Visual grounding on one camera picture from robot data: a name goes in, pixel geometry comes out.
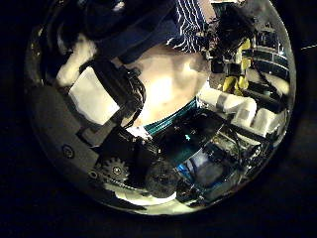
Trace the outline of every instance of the black plastic part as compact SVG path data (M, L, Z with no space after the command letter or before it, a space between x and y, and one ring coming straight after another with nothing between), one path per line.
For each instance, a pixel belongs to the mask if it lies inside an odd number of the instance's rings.
M146 176L147 191L157 198L168 198L177 189L179 176L173 166L165 161L154 163Z

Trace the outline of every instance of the white fabric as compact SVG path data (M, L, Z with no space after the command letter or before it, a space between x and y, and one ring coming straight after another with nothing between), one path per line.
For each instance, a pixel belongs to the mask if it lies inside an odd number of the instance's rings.
M120 107L107 93L92 67L88 67L69 91L79 113L99 125L105 124Z

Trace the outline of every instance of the person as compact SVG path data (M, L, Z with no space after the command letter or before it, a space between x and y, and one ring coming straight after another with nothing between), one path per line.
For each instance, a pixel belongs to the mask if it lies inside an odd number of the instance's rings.
M135 4L142 5L144 1L138 1ZM211 71L210 63L201 53L205 39L203 36L199 36L206 24L216 18L209 0L177 0L157 3L155 8L148 9L145 16L137 18L139 23L142 21L146 23L149 19L153 20L155 16L156 19L163 20L159 23L155 20L153 22L164 27L169 26L172 22L173 30L164 34L165 31L158 31L159 26L156 25L155 30L148 33L150 36L147 35L147 38L142 39L137 47L129 42L130 37L132 34L136 34L136 29L149 28L149 26L131 24L124 32L110 34L115 31L115 23L119 26L122 19L133 18L130 16L133 12L132 9L126 9L125 12L119 9L120 6L129 8L131 2L116 2L112 5L108 3L106 4L108 12L104 5L102 5L103 12L100 12L101 5L100 1L90 1L87 4L85 33L80 33L72 55L57 75L59 87L75 85L75 90L70 91L77 111L88 120L100 125L109 119L111 116L109 113L114 112L108 110L114 105L113 99L105 96L106 89L103 89L97 80L94 82L94 86L90 87L87 87L86 79L81 78L78 81L79 68L96 55L105 56L117 67L124 65L126 68L137 67L141 70L139 79L146 88L147 100L142 113L134 123L135 127L162 120L192 100L208 80ZM99 18L91 16L96 12L99 13ZM106 21L107 19L110 21L110 18L114 19L111 23ZM114 39L120 42L120 39L124 38L124 47L118 44L115 45L115 49L111 48Z

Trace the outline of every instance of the yellow object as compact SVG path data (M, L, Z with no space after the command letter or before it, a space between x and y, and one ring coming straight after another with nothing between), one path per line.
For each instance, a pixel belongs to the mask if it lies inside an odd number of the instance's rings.
M230 92L237 80L238 79L235 76L227 76L223 85L223 91Z

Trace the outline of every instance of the gear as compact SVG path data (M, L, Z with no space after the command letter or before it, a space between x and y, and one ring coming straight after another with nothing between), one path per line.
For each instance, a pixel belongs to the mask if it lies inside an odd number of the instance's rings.
M117 182L124 182L129 177L128 167L125 162L122 162L119 158L111 158L106 160L100 167L101 174Z

